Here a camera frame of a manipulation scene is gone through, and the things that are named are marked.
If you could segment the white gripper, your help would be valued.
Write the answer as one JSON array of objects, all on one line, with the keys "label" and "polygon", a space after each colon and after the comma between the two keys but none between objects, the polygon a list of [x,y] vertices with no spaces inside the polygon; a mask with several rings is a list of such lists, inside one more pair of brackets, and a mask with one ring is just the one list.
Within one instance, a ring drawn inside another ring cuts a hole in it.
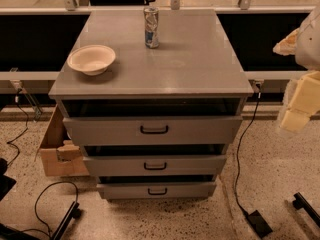
[{"label": "white gripper", "polygon": [[279,128],[300,132],[310,117],[320,110],[320,72],[310,71],[290,81],[287,110],[279,114]]}]

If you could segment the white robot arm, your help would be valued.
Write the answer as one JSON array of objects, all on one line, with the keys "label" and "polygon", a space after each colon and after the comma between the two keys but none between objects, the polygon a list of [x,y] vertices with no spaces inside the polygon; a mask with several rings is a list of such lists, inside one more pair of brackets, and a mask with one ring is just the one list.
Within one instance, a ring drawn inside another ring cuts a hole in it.
[{"label": "white robot arm", "polygon": [[292,136],[320,111],[320,5],[297,29],[278,42],[273,52],[293,55],[295,62],[307,69],[299,79],[291,79],[287,84],[277,118],[277,132]]}]

